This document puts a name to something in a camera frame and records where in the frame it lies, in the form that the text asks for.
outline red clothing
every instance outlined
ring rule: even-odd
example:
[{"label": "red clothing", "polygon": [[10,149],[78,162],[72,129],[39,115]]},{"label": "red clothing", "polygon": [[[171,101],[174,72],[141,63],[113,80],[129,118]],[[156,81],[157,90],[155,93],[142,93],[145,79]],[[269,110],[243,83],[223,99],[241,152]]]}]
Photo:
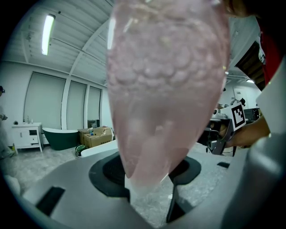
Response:
[{"label": "red clothing", "polygon": [[276,42],[274,41],[273,37],[267,30],[267,27],[260,19],[257,19],[257,21],[261,31],[261,48],[264,51],[265,55],[265,63],[262,64],[262,67],[265,76],[265,83],[267,85],[274,76],[276,70],[278,69],[282,61],[283,55],[281,50],[278,48]]}]

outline floor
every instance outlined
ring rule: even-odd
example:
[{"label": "floor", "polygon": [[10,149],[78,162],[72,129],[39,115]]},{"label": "floor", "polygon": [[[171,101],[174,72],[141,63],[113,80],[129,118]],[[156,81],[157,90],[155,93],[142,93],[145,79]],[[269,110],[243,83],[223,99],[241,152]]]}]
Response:
[{"label": "floor", "polygon": [[50,146],[18,150],[18,155],[0,160],[4,175],[17,178],[23,194],[32,184],[46,176],[59,165],[75,160],[75,149],[55,151]]}]

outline person's arm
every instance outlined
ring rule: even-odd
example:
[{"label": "person's arm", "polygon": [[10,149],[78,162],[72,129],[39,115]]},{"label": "person's arm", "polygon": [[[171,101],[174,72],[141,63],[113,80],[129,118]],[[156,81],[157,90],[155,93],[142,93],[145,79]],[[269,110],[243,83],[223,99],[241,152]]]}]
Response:
[{"label": "person's arm", "polygon": [[231,17],[248,17],[254,15],[258,18],[264,18],[273,9],[277,10],[279,1],[273,0],[261,1],[261,0],[223,0],[226,11]]},{"label": "person's arm", "polygon": [[227,142],[226,147],[252,145],[261,137],[265,137],[270,133],[267,122],[263,116],[252,124],[248,124],[240,128],[233,138]]}]

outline white cabinet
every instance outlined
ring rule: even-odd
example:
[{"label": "white cabinet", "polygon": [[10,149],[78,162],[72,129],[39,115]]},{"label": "white cabinet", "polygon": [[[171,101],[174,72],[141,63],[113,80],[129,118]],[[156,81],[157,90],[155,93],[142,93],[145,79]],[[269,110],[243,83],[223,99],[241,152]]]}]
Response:
[{"label": "white cabinet", "polygon": [[19,148],[39,147],[42,152],[43,141],[41,123],[13,125],[12,132],[16,151]]},{"label": "white cabinet", "polygon": [[30,132],[28,130],[16,129],[13,131],[14,144],[16,146],[30,146]]}]

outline ceiling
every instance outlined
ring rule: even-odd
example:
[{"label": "ceiling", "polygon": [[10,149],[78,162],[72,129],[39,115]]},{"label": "ceiling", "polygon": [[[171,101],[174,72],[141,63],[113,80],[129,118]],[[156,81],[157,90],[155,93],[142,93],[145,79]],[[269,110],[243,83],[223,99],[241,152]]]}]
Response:
[{"label": "ceiling", "polygon": [[[2,60],[54,69],[106,85],[106,48],[113,0],[45,0],[23,18]],[[48,56],[42,55],[42,30],[48,14],[56,16]],[[259,34],[256,19],[230,18],[231,54],[227,82],[248,77],[235,65]]]},{"label": "ceiling", "polygon": [[259,90],[262,91],[265,87],[265,78],[262,63],[258,58],[259,48],[259,43],[254,42],[236,66],[252,79]]}]

